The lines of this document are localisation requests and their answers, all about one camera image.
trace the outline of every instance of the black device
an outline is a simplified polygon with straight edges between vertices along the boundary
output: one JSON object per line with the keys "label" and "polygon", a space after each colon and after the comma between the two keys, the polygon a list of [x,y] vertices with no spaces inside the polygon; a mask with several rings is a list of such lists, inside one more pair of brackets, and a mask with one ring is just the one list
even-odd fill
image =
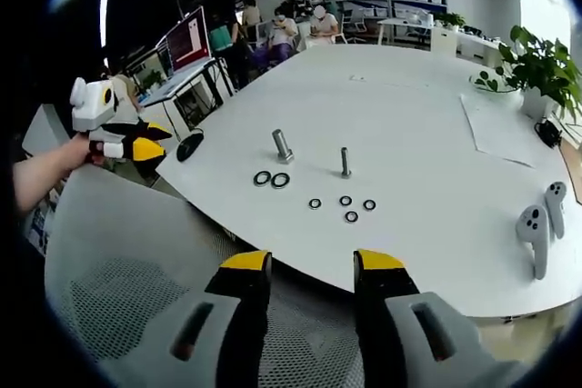
{"label": "black device", "polygon": [[198,130],[182,140],[182,143],[178,145],[176,150],[176,159],[180,163],[183,163],[186,159],[192,156],[200,143],[202,143],[202,140],[204,140],[204,132],[202,130]]}
{"label": "black device", "polygon": [[557,127],[555,127],[549,120],[536,124],[534,129],[536,129],[537,136],[539,136],[548,147],[554,148],[557,144],[560,144],[562,131],[558,131]]}

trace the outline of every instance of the rubber o-ring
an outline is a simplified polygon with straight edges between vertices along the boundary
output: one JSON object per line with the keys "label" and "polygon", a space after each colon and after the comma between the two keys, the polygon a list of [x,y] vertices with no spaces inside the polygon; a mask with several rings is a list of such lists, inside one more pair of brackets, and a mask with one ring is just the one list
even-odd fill
{"label": "rubber o-ring", "polygon": [[309,201],[309,207],[311,209],[318,209],[321,206],[321,200],[319,199],[311,199]]}
{"label": "rubber o-ring", "polygon": [[348,223],[355,223],[357,222],[359,215],[357,214],[356,211],[348,211],[346,212],[346,215],[344,215],[344,218],[346,218],[346,221]]}
{"label": "rubber o-ring", "polygon": [[[261,176],[266,176],[265,181],[260,182],[259,179],[261,178]],[[269,181],[271,181],[271,172],[268,172],[267,170],[263,170],[262,172],[258,172],[257,174],[255,174],[255,177],[253,178],[253,182],[255,183],[256,186],[265,186],[269,183]]]}
{"label": "rubber o-ring", "polygon": [[372,199],[367,199],[364,201],[364,209],[367,211],[374,211],[376,209],[376,202]]}
{"label": "rubber o-ring", "polygon": [[[277,180],[277,178],[282,177],[285,179],[285,181],[282,184],[278,184],[275,181]],[[272,178],[271,178],[271,186],[273,186],[273,188],[284,188],[287,186],[287,184],[289,184],[289,181],[291,180],[291,178],[289,177],[289,175],[287,173],[277,173],[275,174]]]}
{"label": "rubber o-ring", "polygon": [[352,198],[349,195],[342,195],[339,198],[339,204],[342,206],[349,206],[352,204]]}

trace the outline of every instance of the computer mouse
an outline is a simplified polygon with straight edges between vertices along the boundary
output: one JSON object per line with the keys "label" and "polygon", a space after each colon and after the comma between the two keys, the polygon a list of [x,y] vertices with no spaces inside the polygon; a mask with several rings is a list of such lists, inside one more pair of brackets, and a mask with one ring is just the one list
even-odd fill
{"label": "computer mouse", "polygon": [[176,150],[176,159],[180,163],[183,163],[186,159],[192,156],[200,143],[202,143],[202,140],[204,140],[204,133],[202,131],[194,132],[182,140],[182,143],[178,145]]}

